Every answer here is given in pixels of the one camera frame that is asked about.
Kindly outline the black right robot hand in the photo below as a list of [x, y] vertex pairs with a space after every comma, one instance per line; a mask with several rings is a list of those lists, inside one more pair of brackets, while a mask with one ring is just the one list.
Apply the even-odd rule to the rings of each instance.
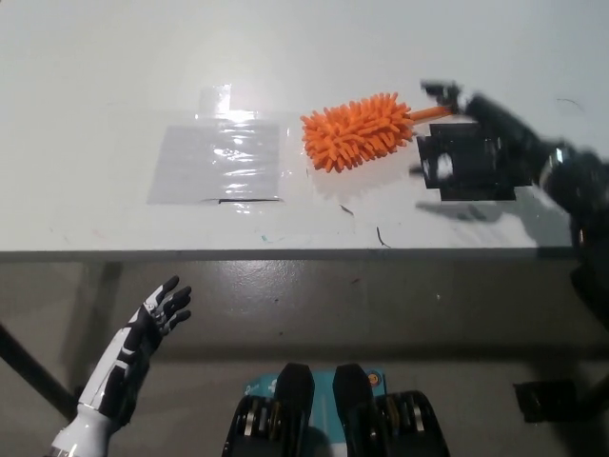
[[556, 142], [543, 138], [513, 112], [477, 90], [466, 89], [455, 82], [435, 80], [422, 80], [421, 89], [438, 106], [448, 108], [452, 114], [471, 118], [489, 133], [500, 137], [531, 181], [538, 187], [543, 186], [546, 164]]

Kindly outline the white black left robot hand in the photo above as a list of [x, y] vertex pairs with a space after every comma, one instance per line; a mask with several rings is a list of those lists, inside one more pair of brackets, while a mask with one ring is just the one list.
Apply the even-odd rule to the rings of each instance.
[[130, 422], [151, 356], [164, 338], [191, 315], [191, 287], [175, 288], [173, 276], [155, 289], [116, 332], [84, 387], [79, 403], [117, 427]]

